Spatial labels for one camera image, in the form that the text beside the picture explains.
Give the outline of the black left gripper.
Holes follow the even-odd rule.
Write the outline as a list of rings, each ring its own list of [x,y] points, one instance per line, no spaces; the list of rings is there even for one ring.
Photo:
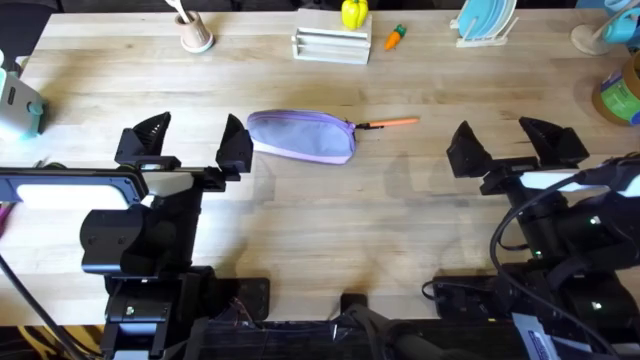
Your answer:
[[[162,156],[171,114],[152,116],[121,134],[114,170],[91,170],[86,183],[123,185],[133,192],[124,208],[94,204],[80,241],[82,270],[91,274],[163,274],[191,264],[202,195],[223,192],[226,181],[250,173],[253,142],[242,122],[229,114],[216,153],[218,167],[183,168]]]

